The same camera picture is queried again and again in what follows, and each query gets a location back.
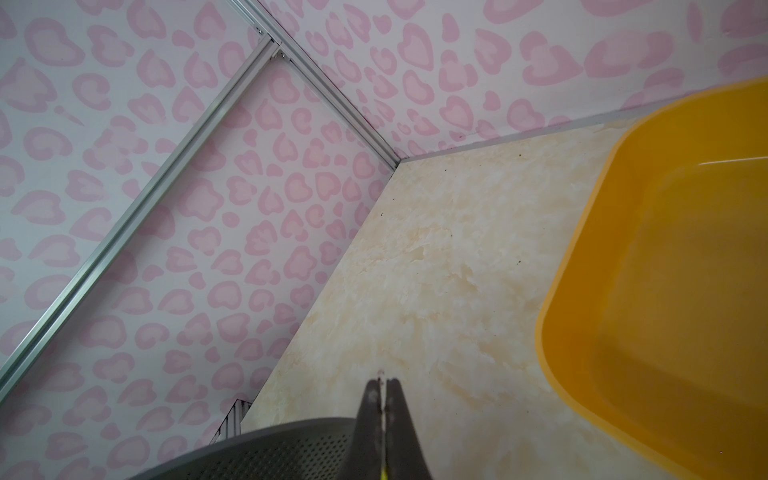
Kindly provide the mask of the yellow plastic tray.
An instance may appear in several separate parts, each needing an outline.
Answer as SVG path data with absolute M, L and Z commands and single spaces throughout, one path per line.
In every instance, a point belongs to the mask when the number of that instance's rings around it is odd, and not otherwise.
M 767 82 L 612 149 L 536 324 L 550 385 L 676 475 L 767 475 Z

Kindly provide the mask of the dark grey cable spool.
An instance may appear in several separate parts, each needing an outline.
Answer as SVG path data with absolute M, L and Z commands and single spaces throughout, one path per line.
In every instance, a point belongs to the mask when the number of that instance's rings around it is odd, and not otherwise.
M 334 479 L 355 420 L 303 420 L 244 433 L 184 454 L 138 479 Z

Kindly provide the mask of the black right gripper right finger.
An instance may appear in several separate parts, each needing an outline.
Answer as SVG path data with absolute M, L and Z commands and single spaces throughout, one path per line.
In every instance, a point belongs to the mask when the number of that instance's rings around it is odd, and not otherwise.
M 387 478 L 431 480 L 402 384 L 394 378 L 386 381 L 384 417 Z

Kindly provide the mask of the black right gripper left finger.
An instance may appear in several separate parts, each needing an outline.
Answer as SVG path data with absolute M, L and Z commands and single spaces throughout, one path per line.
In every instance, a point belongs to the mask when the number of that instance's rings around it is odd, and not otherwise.
M 337 479 L 379 480 L 383 470 L 382 395 L 379 379 L 365 386 Z

